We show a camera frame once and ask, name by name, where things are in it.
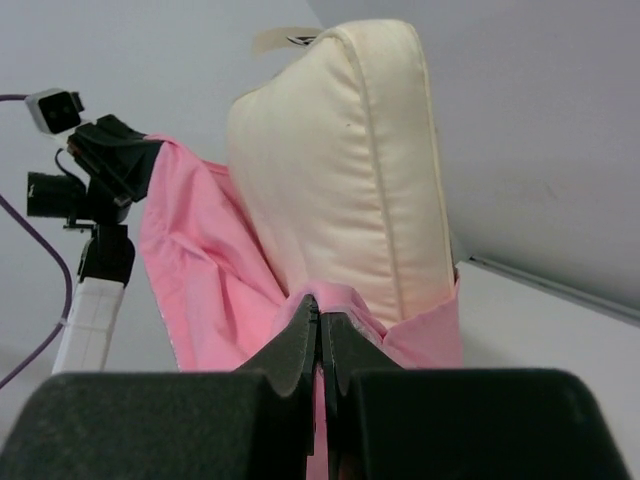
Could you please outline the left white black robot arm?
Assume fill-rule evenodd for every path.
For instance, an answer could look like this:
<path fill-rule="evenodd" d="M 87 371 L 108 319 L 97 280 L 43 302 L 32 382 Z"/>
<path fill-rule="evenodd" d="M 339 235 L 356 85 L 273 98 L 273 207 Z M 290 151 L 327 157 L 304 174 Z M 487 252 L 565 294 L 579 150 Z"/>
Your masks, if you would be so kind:
<path fill-rule="evenodd" d="M 109 114 L 77 127 L 63 144 L 88 181 L 68 170 L 28 175 L 28 216 L 61 219 L 65 229 L 90 234 L 70 310 L 61 321 L 55 374 L 105 366 L 135 260 L 125 219 L 147 195 L 161 146 Z"/>

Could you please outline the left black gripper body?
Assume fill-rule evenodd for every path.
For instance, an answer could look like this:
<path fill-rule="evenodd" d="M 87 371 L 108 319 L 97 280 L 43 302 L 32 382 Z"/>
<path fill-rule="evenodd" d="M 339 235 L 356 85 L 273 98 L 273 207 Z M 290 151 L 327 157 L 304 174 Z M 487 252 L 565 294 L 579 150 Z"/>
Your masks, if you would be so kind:
<path fill-rule="evenodd" d="M 30 172 L 27 215 L 64 219 L 68 229 L 80 229 L 86 221 L 122 223 L 131 205 L 146 198 L 162 145 L 112 114 L 76 128 L 63 151 L 89 181 L 64 167 L 59 175 Z"/>

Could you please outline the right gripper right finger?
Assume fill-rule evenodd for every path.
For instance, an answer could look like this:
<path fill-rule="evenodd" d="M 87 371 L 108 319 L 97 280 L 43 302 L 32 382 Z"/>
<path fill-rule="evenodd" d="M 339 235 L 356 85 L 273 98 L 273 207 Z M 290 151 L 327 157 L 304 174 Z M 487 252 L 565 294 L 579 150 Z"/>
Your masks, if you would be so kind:
<path fill-rule="evenodd" d="M 402 368 L 343 313 L 321 316 L 331 479 L 394 479 L 405 413 L 393 397 Z"/>

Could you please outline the pink satin pillowcase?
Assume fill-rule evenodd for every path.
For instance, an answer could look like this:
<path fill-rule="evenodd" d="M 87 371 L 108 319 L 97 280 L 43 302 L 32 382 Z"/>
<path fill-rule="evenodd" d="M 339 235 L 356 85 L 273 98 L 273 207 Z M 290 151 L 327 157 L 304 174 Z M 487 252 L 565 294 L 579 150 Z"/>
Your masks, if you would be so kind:
<path fill-rule="evenodd" d="M 456 297 L 431 302 L 385 326 L 361 283 L 312 281 L 286 295 L 261 251 L 226 166 L 159 137 L 139 235 L 151 288 L 178 367 L 231 371 L 279 334 L 302 297 L 346 313 L 358 330 L 403 367 L 462 363 Z"/>

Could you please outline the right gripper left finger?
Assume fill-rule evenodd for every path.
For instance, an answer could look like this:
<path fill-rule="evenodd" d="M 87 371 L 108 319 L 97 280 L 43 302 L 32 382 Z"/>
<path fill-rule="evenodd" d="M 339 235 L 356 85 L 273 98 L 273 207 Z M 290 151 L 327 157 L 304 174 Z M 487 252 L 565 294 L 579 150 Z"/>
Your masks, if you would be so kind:
<path fill-rule="evenodd" d="M 292 405 L 295 436 L 306 455 L 314 453 L 314 384 L 318 304 L 305 294 L 288 325 L 237 372 L 261 372 L 273 391 Z"/>

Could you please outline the cream pillow with bear print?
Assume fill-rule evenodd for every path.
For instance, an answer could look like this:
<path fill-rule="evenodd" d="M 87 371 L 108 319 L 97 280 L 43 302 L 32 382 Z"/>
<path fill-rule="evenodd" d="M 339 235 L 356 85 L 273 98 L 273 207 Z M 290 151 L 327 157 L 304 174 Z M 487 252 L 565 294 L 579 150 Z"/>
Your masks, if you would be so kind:
<path fill-rule="evenodd" d="M 357 290 L 386 324 L 455 293 L 429 73 L 416 30 L 324 31 L 228 116 L 228 165 L 279 285 Z"/>

